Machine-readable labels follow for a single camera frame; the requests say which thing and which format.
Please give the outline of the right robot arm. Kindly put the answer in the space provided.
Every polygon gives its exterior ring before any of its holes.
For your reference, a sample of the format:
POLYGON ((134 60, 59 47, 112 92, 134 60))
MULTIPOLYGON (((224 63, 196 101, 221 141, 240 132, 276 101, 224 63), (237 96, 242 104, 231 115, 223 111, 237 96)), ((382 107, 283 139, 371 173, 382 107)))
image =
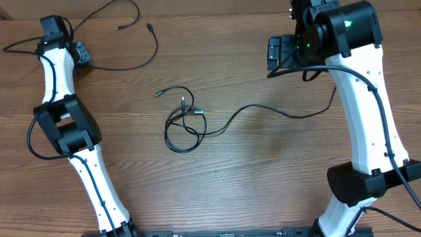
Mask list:
POLYGON ((383 74, 382 33, 371 3, 292 0, 293 34, 268 41, 269 77, 301 72, 314 80, 329 72, 351 138, 351 160, 327 171, 332 198, 310 227, 283 228, 283 236, 371 236, 357 228, 362 215, 390 188, 420 178, 391 112, 383 74))

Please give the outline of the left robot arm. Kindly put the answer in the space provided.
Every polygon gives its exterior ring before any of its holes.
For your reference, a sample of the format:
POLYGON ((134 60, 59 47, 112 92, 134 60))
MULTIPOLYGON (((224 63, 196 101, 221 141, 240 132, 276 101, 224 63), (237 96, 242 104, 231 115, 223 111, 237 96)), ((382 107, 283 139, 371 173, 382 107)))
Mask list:
POLYGON ((67 158, 78 172, 95 210, 100 236, 139 236, 107 173, 99 126, 74 91, 73 70, 82 54, 74 48, 73 29, 57 15, 40 22, 45 35, 36 55, 44 69, 45 95, 34 108, 34 121, 60 157, 67 158))

